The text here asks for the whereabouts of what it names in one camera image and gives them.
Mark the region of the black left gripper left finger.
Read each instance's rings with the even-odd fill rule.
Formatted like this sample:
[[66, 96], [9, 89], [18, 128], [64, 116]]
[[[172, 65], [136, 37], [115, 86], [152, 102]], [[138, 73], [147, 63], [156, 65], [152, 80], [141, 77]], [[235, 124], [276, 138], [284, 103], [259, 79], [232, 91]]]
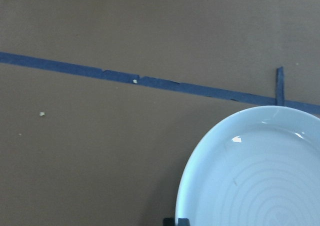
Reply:
[[172, 217], [166, 217], [162, 221], [163, 226], [173, 226], [173, 218]]

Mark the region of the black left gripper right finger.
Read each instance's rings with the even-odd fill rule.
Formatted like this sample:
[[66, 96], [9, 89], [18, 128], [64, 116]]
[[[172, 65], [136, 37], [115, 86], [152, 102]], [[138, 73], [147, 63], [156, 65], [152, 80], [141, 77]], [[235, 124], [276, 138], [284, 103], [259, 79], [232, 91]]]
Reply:
[[178, 218], [177, 226], [190, 226], [190, 221], [188, 218]]

